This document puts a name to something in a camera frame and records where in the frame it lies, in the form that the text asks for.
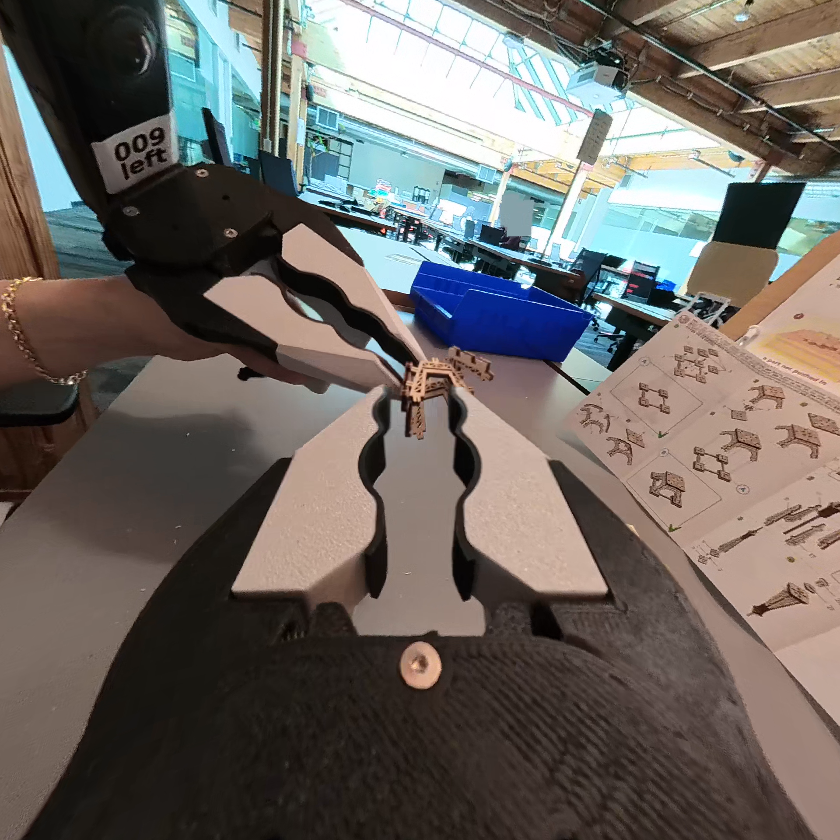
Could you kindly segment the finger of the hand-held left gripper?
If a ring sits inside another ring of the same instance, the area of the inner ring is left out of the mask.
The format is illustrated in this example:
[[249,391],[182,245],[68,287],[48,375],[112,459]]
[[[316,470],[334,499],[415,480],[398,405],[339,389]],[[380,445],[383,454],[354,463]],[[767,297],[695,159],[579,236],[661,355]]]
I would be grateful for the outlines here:
[[334,380],[402,380],[424,351],[364,265],[304,224],[282,235],[279,279],[329,328]]
[[368,348],[373,332],[350,325],[336,304],[256,273],[220,279],[203,296],[272,342],[277,362],[309,380],[362,393],[379,385],[394,394],[402,389],[403,378]]

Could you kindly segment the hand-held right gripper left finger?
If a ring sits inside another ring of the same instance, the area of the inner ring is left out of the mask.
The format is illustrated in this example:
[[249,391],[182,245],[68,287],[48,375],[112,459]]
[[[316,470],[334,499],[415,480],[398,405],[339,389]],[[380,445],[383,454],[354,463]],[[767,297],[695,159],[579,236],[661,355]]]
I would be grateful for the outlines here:
[[377,386],[300,447],[235,578],[238,599],[337,603],[378,598],[387,576],[382,497],[390,394]]

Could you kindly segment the black red office chair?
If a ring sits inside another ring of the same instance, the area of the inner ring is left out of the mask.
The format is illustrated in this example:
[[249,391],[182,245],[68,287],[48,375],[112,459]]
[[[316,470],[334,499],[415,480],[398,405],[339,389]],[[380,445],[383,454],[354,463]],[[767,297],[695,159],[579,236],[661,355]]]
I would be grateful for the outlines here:
[[656,286],[659,266],[635,260],[626,278],[622,298],[633,303],[649,303]]

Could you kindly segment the diagram instruction sheet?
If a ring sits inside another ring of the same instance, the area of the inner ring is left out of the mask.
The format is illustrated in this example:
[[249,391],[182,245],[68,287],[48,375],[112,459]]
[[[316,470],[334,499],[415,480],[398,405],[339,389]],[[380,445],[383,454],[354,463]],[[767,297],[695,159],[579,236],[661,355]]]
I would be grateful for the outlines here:
[[838,721],[838,399],[681,314],[562,429]]

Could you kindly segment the brown cardboard board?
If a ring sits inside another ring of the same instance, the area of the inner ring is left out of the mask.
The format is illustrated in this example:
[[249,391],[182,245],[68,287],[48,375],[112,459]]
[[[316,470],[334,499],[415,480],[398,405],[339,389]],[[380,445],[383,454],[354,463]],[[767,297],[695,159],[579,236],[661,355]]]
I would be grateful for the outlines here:
[[751,327],[757,327],[839,255],[839,232],[817,244],[719,328],[732,341],[740,340]]

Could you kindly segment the person's left hand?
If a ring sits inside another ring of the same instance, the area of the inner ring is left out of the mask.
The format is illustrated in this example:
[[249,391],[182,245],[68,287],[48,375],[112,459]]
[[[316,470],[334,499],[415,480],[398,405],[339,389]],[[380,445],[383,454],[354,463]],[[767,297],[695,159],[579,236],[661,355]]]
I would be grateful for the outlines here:
[[84,353],[88,364],[155,355],[192,362],[228,354],[258,375],[302,385],[317,394],[329,388],[327,382],[290,371],[245,346],[193,337],[175,326],[161,307],[136,290],[125,276],[85,279],[83,283],[91,293],[91,326]]

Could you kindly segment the white table with wooden edge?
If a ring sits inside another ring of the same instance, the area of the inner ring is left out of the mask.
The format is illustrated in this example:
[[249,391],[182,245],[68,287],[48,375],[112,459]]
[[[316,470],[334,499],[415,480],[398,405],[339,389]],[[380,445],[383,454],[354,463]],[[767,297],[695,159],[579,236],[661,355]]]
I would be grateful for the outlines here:
[[414,304],[409,292],[423,263],[457,267],[451,258],[422,245],[411,245],[366,233],[360,228],[339,226],[339,231],[363,259],[369,274],[399,311],[413,312]]

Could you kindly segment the blue plastic bin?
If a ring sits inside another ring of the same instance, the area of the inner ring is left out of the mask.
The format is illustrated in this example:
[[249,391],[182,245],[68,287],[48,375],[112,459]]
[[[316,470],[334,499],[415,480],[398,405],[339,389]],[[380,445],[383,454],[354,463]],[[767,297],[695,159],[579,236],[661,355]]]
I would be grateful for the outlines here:
[[547,291],[426,261],[409,292],[415,319],[448,347],[563,362],[591,324]]

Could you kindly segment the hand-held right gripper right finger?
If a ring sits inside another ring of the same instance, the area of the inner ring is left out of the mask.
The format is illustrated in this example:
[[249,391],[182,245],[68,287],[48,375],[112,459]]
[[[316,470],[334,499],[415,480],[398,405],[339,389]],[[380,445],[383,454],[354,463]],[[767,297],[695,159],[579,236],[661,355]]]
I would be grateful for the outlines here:
[[607,582],[550,459],[465,387],[451,390],[455,510],[453,576],[487,621],[507,604],[598,604]]

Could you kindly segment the small wooden lattice assembly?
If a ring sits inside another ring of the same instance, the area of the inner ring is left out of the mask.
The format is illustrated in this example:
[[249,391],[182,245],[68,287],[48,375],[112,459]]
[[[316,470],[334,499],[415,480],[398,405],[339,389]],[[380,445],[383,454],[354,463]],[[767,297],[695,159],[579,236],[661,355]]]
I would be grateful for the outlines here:
[[453,389],[474,388],[466,381],[472,374],[482,382],[491,382],[491,362],[456,346],[448,349],[445,358],[433,357],[417,364],[408,364],[402,383],[401,408],[405,415],[405,436],[423,439],[426,431],[425,402],[438,397],[448,398]]

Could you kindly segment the colour illustrated instruction sheet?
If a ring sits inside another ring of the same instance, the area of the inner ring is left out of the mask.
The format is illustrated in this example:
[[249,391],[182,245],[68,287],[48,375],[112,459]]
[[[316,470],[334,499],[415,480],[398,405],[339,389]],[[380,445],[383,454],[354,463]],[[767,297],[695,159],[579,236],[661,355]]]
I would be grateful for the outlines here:
[[748,350],[767,364],[839,395],[839,258],[761,321]]

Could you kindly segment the white projector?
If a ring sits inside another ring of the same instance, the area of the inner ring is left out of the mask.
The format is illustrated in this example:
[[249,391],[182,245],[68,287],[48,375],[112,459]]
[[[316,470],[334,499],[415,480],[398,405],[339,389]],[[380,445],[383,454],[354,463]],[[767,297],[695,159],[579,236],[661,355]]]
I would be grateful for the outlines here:
[[594,111],[625,99],[628,74],[625,60],[614,52],[602,52],[581,64],[564,86],[569,99]]

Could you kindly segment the grey desk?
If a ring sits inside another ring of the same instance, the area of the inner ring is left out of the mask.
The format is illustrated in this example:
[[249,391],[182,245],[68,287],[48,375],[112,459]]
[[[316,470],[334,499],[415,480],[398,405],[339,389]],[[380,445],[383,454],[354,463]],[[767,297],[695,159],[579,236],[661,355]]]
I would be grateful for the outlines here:
[[[218,357],[158,358],[2,526],[2,838],[19,838],[74,752],[112,659],[190,545],[279,458],[353,405]],[[818,838],[838,838],[838,742],[799,685],[624,486],[562,429],[582,395],[494,357],[478,398],[562,461],[665,564],[716,639],[752,728]]]

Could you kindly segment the white metal stand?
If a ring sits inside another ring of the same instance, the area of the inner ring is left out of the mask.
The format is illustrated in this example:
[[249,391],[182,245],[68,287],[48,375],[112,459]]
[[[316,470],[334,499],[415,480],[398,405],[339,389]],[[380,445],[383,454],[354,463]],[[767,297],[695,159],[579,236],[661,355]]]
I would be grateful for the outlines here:
[[727,297],[721,297],[707,291],[698,292],[688,300],[679,313],[690,314],[715,327],[722,323],[721,318],[730,308],[730,302]]

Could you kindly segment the black rectangular panel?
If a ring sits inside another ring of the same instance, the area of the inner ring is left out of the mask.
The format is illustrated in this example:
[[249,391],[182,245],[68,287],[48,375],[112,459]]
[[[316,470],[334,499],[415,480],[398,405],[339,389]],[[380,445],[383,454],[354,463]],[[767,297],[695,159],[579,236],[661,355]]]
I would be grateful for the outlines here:
[[729,184],[709,241],[776,250],[804,189],[804,182]]

